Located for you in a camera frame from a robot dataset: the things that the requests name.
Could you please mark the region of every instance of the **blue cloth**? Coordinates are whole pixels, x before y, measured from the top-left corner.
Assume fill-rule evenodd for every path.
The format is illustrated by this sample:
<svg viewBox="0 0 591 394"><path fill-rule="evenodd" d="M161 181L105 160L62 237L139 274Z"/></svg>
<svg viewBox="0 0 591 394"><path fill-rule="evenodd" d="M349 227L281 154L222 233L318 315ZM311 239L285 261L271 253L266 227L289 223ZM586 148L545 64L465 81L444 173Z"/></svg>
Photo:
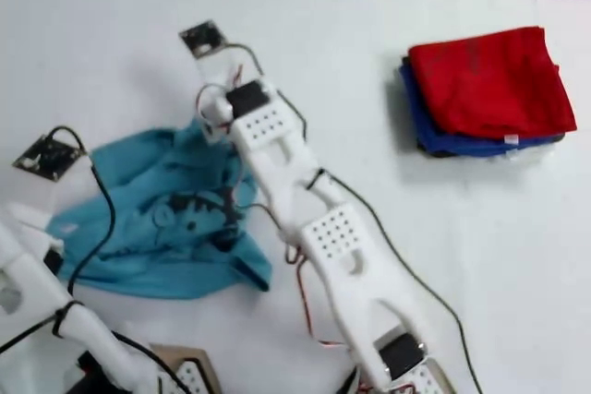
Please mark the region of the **blue cloth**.
<svg viewBox="0 0 591 394"><path fill-rule="evenodd" d="M557 140L557 137L522 138L519 140L518 145L511 145L501 140L445 133L438 128L429 114L425 99L410 64L403 63L400 67L400 74L404 80L406 96L415 122L416 137L429 153L445 151L460 156L491 157L503 154L511 149L536 147Z"/></svg>
<svg viewBox="0 0 591 394"><path fill-rule="evenodd" d="M229 144L208 145L193 122L95 150L92 161L116 211L113 236L79 282L115 293L193 299L238 282L269 290L271 264L243 231L241 206L256 186ZM65 241L67 279L104 237L109 209L97 196L56 216L48 233Z"/></svg>

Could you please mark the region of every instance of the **red towel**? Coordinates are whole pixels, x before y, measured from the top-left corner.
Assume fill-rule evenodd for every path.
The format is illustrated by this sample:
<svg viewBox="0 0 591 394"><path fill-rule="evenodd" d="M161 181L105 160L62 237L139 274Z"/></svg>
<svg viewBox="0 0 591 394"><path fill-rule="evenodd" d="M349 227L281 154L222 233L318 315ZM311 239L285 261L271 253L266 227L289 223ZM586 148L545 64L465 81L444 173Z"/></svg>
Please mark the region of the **red towel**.
<svg viewBox="0 0 591 394"><path fill-rule="evenodd" d="M409 55L430 113L448 133L547 137L576 129L541 28L418 45Z"/></svg>

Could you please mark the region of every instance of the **tag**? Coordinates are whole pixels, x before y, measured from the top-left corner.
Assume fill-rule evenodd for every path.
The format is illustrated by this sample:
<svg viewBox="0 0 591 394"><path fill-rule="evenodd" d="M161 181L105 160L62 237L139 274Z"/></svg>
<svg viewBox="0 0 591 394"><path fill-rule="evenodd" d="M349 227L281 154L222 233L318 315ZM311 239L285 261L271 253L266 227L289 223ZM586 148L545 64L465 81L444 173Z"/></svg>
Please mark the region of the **tag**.
<svg viewBox="0 0 591 394"><path fill-rule="evenodd" d="M505 136L505 143L507 145L519 145L519 136L516 134L508 134Z"/></svg>

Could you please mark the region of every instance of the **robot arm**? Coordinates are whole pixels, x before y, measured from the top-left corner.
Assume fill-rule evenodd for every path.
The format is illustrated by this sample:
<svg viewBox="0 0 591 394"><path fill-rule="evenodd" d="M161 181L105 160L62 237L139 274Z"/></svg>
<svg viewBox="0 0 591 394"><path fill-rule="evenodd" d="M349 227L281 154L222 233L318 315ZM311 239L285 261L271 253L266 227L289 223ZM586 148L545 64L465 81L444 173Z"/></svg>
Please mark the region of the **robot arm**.
<svg viewBox="0 0 591 394"><path fill-rule="evenodd" d="M14 205L9 204L8 207L17 213L18 220L8 211L0 210L0 287L17 289L20 300L14 312L4 313L0 306L0 344L3 346L36 322L52 316L55 316L52 320L57 320L55 313L73 301L42 262L49 243L48 236L43 239L47 234L33 227L34 222L39 221L38 215L22 206L12 208ZM28 231L27 236L22 235L23 230ZM34 240L35 245L28 247L27 240ZM155 368L143 357L128 352L90 309L73 304L62 320L55 333L87 349L118 387L134 393L155 392ZM152 380L146 377L146 371L150 370Z"/></svg>
<svg viewBox="0 0 591 394"><path fill-rule="evenodd" d="M320 168L292 110L264 78L251 50L227 44L212 22L185 31L181 37L197 58L205 80L211 82L204 89L219 87L209 89L212 94L206 102L201 90L196 101L206 137L211 143L225 138L235 144L267 198L283 239L298 245L320 275L340 331L366 379L380 392L405 383L413 383L416 389L428 383L448 392L431 374L422 346L395 311L395 300L383 284L391 271L381 251L354 206ZM236 68L244 76L247 65L238 64L224 51L232 48L246 50L250 64L257 68L251 81L240 87L235 81L226 87L227 79L235 78ZM324 211L301 221L294 199L298 187L319 198ZM374 328L375 308L388 313L386 335ZM410 371L419 366L422 382L416 382Z"/></svg>

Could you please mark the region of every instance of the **folded towel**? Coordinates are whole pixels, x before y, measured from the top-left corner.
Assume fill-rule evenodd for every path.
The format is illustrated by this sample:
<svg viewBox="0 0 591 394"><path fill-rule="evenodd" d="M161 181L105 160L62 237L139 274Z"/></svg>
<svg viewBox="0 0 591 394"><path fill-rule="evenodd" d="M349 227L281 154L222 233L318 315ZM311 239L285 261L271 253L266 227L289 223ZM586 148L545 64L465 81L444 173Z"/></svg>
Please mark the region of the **folded towel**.
<svg viewBox="0 0 591 394"><path fill-rule="evenodd" d="M491 157L511 149L545 145L563 137L563 135L558 135L556 137L521 138L517 144L508 144L496 139L447 134L437 126L428 113L425 98L406 58L400 67L400 74L404 81L406 97L415 123L416 138L422 148L430 154L441 155L445 152L460 156Z"/></svg>
<svg viewBox="0 0 591 394"><path fill-rule="evenodd" d="M409 56L429 113L449 134L503 139L576 129L541 28L418 45Z"/></svg>

